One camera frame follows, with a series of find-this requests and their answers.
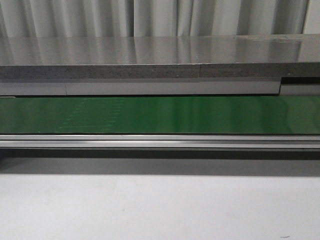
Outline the green conveyor belt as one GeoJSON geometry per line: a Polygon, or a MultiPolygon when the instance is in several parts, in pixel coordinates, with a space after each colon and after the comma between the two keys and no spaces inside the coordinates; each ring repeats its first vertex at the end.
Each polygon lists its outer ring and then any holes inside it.
{"type": "Polygon", "coordinates": [[[17,97],[2,134],[311,134],[317,96],[17,97]]]}

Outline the grey stone-edged table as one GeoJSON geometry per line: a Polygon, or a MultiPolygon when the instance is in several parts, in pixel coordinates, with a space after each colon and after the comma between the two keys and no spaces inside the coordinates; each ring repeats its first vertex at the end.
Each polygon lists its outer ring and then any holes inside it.
{"type": "Polygon", "coordinates": [[[3,79],[318,77],[318,34],[3,37],[3,79]]]}

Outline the grey pleated curtain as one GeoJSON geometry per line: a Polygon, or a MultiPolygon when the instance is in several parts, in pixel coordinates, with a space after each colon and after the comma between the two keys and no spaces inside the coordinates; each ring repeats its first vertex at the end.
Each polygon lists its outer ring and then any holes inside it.
{"type": "Polygon", "coordinates": [[[317,0],[3,0],[2,37],[311,34],[317,0]]]}

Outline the rear aluminium conveyor rail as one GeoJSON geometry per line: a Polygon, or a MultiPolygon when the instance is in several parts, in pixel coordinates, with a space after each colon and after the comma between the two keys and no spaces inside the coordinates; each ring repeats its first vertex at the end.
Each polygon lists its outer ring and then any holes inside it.
{"type": "Polygon", "coordinates": [[[318,77],[1,79],[1,96],[318,96],[318,77]]]}

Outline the aluminium conveyor rail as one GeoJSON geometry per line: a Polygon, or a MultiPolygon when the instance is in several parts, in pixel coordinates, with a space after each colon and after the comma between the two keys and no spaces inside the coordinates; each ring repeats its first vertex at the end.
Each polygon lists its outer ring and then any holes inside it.
{"type": "Polygon", "coordinates": [[[314,134],[2,134],[4,149],[319,150],[314,134]]]}
{"type": "Polygon", "coordinates": [[[318,96],[318,77],[1,79],[1,96],[318,96]]]}

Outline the front aluminium conveyor rail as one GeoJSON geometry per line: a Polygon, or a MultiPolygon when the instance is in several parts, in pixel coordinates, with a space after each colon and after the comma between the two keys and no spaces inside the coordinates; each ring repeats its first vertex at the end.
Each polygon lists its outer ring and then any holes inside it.
{"type": "Polygon", "coordinates": [[[319,150],[314,134],[2,134],[4,149],[319,150]]]}

